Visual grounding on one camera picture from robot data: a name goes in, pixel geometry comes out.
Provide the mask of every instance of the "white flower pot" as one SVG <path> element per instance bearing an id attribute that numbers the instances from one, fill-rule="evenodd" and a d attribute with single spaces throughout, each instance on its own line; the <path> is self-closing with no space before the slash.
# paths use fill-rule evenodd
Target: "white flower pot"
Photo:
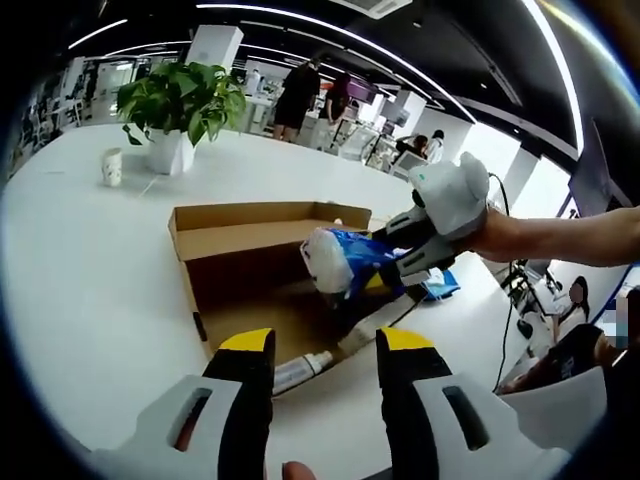
<path id="1" fill-rule="evenodd" d="M 162 130 L 152 129 L 149 135 L 147 166 L 162 175 L 180 175 L 193 166 L 195 147 L 187 132 L 172 130 L 165 135 Z"/>

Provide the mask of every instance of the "cardboard box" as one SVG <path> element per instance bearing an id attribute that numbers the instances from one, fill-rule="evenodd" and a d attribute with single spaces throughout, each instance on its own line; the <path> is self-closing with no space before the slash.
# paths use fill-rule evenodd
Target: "cardboard box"
<path id="1" fill-rule="evenodd" d="M 169 231 L 207 353 L 234 334 L 264 327 L 276 330 L 278 365 L 338 351 L 353 325 L 388 300 L 363 302 L 350 312 L 359 318 L 336 318 L 299 248 L 317 227 L 364 231 L 370 217 L 369 210 L 312 202 L 176 207 Z"/>

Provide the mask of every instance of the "ceiling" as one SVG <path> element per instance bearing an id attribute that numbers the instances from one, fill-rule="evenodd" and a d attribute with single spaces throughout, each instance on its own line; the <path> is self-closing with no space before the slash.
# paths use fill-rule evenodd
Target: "ceiling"
<path id="1" fill-rule="evenodd" d="M 453 97 L 473 100 L 476 106 L 489 106 L 494 109 L 494 113 L 495 109 L 502 112 L 496 116 L 494 113 L 487 113 L 486 108 L 469 107 L 471 114 L 478 120 L 520 136 L 526 145 L 534 145 L 571 171 L 575 168 L 575 152 L 573 155 L 568 154 L 566 148 L 563 152 L 557 145 L 554 146 L 554 142 L 549 141 L 549 137 L 553 137 L 557 140 L 555 144 L 559 140 L 568 145 L 569 150 L 577 145 L 567 88 L 547 41 L 525 7 L 525 1 L 528 0 L 414 0 L 411 5 L 381 20 L 371 19 L 328 0 L 253 0 L 237 3 L 297 12 L 375 42 L 409 62 Z M 625 93 L 620 88 L 619 79 L 606 73 L 611 70 L 611 65 L 598 60 L 597 55 L 585 46 L 584 39 L 576 34 L 575 26 L 567 26 L 566 22 L 559 19 L 557 12 L 554 13 L 553 8 L 570 12 L 575 18 L 585 13 L 585 18 L 595 19 L 603 31 L 607 31 L 611 15 L 604 15 L 602 12 L 595 15 L 594 10 L 579 11 L 573 9 L 566 0 L 537 1 L 543 7 L 542 11 L 564 52 L 578 94 L 584 124 L 590 118 L 596 119 L 601 128 L 608 160 L 612 164 L 611 170 L 617 176 L 624 177 L 636 172 L 634 169 L 638 168 L 640 160 L 630 161 L 627 152 L 631 151 L 629 149 L 635 148 L 637 151 L 640 148 L 637 96 Z M 372 83 L 396 84 L 406 88 L 404 82 L 396 76 L 400 75 L 413 84 L 409 88 L 417 88 L 416 91 L 421 94 L 426 92 L 436 96 L 447 113 L 468 120 L 468 116 L 454 102 L 446 96 L 443 98 L 442 92 L 438 92 L 434 85 L 419 74 L 349 36 L 273 13 L 196 9 L 195 3 L 194 0 L 96 1 L 92 9 L 85 6 L 82 15 L 69 23 L 71 30 L 63 38 L 68 42 L 67 45 L 101 26 L 123 18 L 129 21 L 92 37 L 71 51 L 63 49 L 63 56 L 60 58 L 65 60 L 70 55 L 104 55 L 135 45 L 189 40 L 199 24 L 227 23 L 240 26 L 245 34 L 243 43 L 304 57 L 322 54 L 325 63 L 352 71 Z M 207 3 L 222 2 L 209 0 Z M 625 0 L 612 3 L 622 4 Z M 256 25 L 256 22 L 277 28 Z M 337 46 L 292 30 L 320 37 Z M 621 45 L 617 36 L 612 42 L 617 46 Z M 167 48 L 175 50 L 176 46 Z M 617 51 L 624 51 L 624 48 L 620 47 Z M 364 55 L 376 64 L 351 52 Z M 276 52 L 258 53 L 248 48 L 240 49 L 240 58 L 247 54 L 259 54 L 279 61 L 287 58 Z M 627 68 L 626 71 L 631 72 L 631 83 L 636 82 L 637 85 L 638 70 Z M 336 73 L 331 70 L 323 72 L 329 75 Z M 539 134 L 527 133 L 526 128 L 519 128 L 520 133 L 515 134 L 513 120 L 505 120 L 507 118 L 522 119 L 548 135 L 543 135 L 541 140 Z"/>

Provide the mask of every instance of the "cable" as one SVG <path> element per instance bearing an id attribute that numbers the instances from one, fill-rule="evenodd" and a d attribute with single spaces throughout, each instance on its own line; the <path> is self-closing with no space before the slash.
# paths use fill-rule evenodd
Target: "cable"
<path id="1" fill-rule="evenodd" d="M 509 211 L 509 199 L 507 198 L 507 192 L 504 189 L 504 184 L 502 183 L 502 180 L 500 180 L 500 177 L 498 177 L 493 173 L 490 173 L 489 177 L 495 178 L 496 180 L 498 180 L 498 183 L 500 183 L 500 191 L 502 192 L 502 198 L 504 200 L 505 212 L 508 217 L 511 216 L 511 213 Z M 513 262 L 509 262 L 509 278 L 511 278 L 512 274 L 513 274 Z M 498 385 L 500 385 L 500 378 L 502 377 L 502 370 L 504 369 L 504 364 L 507 360 L 507 334 L 509 333 L 509 325 L 511 323 L 512 312 L 513 312 L 513 300 L 511 299 L 511 297 L 509 297 L 509 313 L 507 314 L 507 321 L 504 327 L 504 335 L 502 336 L 502 361 L 500 362 L 500 370 L 498 370 L 498 378 L 496 379 L 496 384 L 493 387 L 494 392 L 498 390 Z"/>

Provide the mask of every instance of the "paper cup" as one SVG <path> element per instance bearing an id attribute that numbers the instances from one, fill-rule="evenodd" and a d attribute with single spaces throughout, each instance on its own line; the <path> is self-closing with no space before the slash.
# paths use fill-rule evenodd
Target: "paper cup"
<path id="1" fill-rule="evenodd" d="M 122 182 L 122 149 L 110 148 L 102 155 L 102 181 L 108 187 Z"/>

